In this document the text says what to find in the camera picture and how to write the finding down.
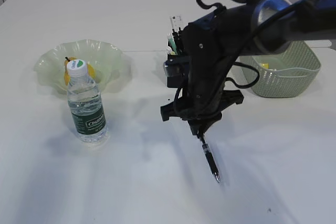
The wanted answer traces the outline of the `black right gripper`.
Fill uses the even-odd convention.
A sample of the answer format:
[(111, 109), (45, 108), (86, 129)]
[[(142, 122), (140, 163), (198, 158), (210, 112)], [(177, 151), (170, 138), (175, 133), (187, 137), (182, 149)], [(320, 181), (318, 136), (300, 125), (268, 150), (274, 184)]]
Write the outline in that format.
[(244, 100), (239, 90), (224, 89), (233, 82), (228, 72), (236, 63), (235, 55), (222, 53), (190, 54), (189, 72), (178, 88), (173, 101), (160, 108), (161, 118), (180, 118), (188, 122), (192, 135), (205, 133), (222, 118), (222, 111)]

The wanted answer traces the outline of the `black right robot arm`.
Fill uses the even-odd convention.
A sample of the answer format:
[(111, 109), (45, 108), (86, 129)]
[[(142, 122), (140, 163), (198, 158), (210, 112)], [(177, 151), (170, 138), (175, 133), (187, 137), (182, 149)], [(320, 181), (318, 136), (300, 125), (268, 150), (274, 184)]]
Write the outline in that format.
[(181, 34), (188, 70), (176, 60), (165, 63), (182, 81), (174, 100), (161, 107), (163, 121), (187, 121), (193, 135), (203, 135), (222, 111), (241, 104), (242, 85), (225, 90), (239, 56), (284, 52), (293, 41), (335, 39), (335, 0), (239, 0), (239, 6), (216, 9), (190, 22)]

